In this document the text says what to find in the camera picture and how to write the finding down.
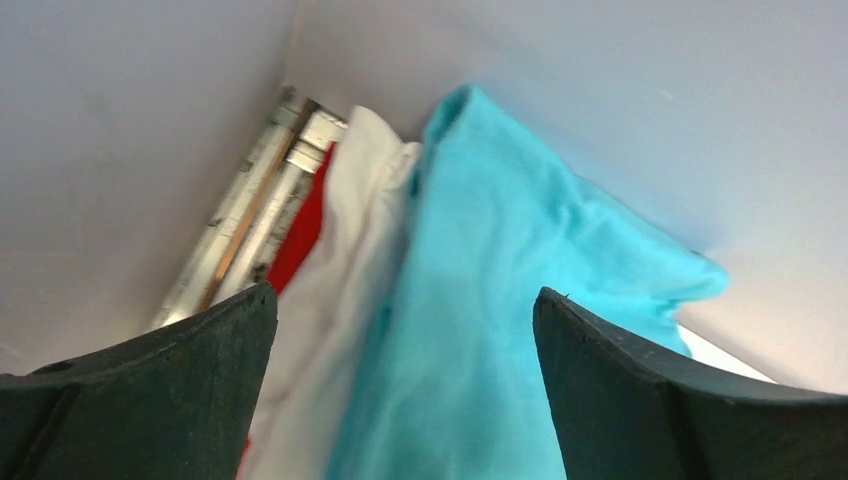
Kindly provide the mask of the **teal t shirt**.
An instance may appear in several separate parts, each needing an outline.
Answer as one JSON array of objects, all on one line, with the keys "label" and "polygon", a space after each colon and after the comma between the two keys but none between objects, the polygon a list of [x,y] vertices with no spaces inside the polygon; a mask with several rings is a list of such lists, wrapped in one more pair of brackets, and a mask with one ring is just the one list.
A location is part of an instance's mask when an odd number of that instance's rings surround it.
[{"label": "teal t shirt", "polygon": [[544,287],[688,353],[679,308],[726,271],[571,173],[476,87],[422,136],[408,248],[376,316],[329,479],[562,479],[536,352]]}]

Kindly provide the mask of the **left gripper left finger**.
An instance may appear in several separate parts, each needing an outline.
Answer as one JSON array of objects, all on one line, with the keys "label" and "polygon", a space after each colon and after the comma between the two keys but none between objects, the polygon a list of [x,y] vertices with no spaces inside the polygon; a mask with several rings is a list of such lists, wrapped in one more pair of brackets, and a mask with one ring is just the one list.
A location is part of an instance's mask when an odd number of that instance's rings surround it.
[{"label": "left gripper left finger", "polygon": [[5,479],[233,479],[277,296],[254,285],[149,333],[1,378]]}]

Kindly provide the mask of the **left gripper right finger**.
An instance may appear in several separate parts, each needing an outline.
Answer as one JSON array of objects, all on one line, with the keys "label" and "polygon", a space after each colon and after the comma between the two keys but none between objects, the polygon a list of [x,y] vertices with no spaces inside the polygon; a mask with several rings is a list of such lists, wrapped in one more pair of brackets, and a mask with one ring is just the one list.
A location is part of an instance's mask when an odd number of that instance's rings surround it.
[{"label": "left gripper right finger", "polygon": [[843,479],[847,399],[685,357],[543,288],[533,331],[571,479]]}]

